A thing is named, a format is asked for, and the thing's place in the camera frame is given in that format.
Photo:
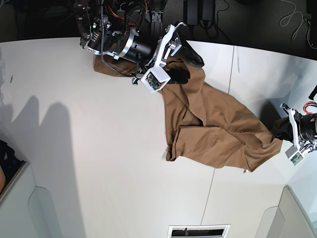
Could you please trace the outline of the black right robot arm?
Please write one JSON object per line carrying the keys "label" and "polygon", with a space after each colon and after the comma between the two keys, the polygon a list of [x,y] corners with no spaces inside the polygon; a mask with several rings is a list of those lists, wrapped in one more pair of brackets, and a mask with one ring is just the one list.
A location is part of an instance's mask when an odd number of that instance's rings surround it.
{"label": "black right robot arm", "polygon": [[74,9],[81,48],[100,57],[111,71],[141,81],[151,92],[168,83],[186,84],[189,74],[164,70],[168,57],[181,56],[194,67],[204,61],[177,25],[162,27],[165,0],[76,0]]}

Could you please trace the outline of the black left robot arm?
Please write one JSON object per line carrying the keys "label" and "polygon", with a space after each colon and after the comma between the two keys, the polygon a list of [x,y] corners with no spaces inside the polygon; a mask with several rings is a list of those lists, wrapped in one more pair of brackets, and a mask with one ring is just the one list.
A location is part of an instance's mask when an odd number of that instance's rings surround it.
{"label": "black left robot arm", "polygon": [[292,142],[301,153],[310,153],[317,149],[317,115],[307,111],[307,107],[317,107],[314,101],[316,94],[317,89],[314,88],[309,101],[303,106],[304,115],[282,103],[280,108],[286,112],[287,117],[275,121],[271,130],[276,138]]}

